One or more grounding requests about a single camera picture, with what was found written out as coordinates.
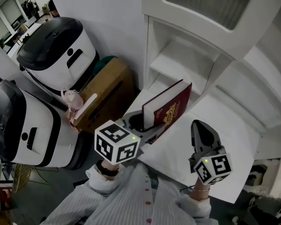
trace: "white table surface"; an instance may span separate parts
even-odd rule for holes
[[[7,53],[7,55],[11,58],[11,57],[14,55],[14,53],[18,51],[18,48],[19,48],[19,47],[20,47],[20,45],[16,43],[16,44],[13,45],[13,47],[9,50],[9,52]]]
[[[25,22],[24,24],[27,27],[30,27],[37,19],[35,18],[35,16],[32,16],[27,22]]]
[[[25,32],[21,37],[20,37],[20,41],[22,42],[24,37],[26,37],[28,34],[31,35],[36,29],[38,29],[41,25],[39,23],[35,23],[33,24],[28,30],[27,32]]]
[[[140,110],[154,96],[155,94],[142,90],[127,113]],[[179,118],[152,145],[146,144],[139,160],[178,182],[187,186],[194,185],[198,176],[190,172],[188,161],[194,152],[191,144],[191,124],[194,119],[211,125],[218,132],[226,151],[231,154],[233,173],[213,185],[210,195],[234,203],[254,162],[259,134],[211,95],[207,95],[191,112]]]

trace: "cardboard box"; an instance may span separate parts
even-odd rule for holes
[[[90,133],[108,120],[116,121],[123,117],[134,101],[130,68],[122,60],[113,58],[80,95],[86,102],[94,93],[97,98],[73,122],[77,128]]]

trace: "pink object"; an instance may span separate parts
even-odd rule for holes
[[[83,99],[75,90],[61,91],[62,99],[68,104],[69,110],[79,110],[83,107]]]

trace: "white shelf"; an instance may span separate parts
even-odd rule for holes
[[[154,80],[154,82],[152,83],[152,85],[150,86],[150,88],[148,89],[149,92],[151,92],[152,94],[158,95],[159,93],[163,92],[164,90],[166,90],[167,88],[169,88],[171,85],[173,85],[175,83],[174,80],[159,74],[157,76],[157,78]],[[194,103],[197,99],[198,99],[199,95],[195,92],[191,92],[190,95],[190,102],[188,105]]]
[[[140,110],[141,105],[154,96],[154,93],[142,90],[127,112]],[[204,97],[154,144],[145,145],[144,154],[139,160],[187,186],[193,185],[197,175],[190,172],[188,158],[193,153],[191,124],[194,119],[211,125],[231,154],[233,173],[219,184],[213,185],[210,195],[234,203],[254,162],[259,134],[213,95]]]
[[[281,125],[261,134],[255,159],[281,158]]]
[[[269,58],[254,46],[245,56],[244,61],[281,102],[281,73]]]
[[[187,41],[177,39],[166,45],[150,68],[174,81],[183,79],[192,83],[192,90],[201,95],[212,65],[211,59],[194,50]]]
[[[241,106],[236,100],[227,95],[218,87],[213,88],[212,94],[215,95],[226,106],[230,107],[236,114],[238,114],[247,124],[255,128],[259,133],[265,132],[266,128],[258,121],[250,112]]]

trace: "red passport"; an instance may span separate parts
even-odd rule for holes
[[[165,123],[164,132],[184,114],[192,84],[178,81],[142,106],[144,129]]]

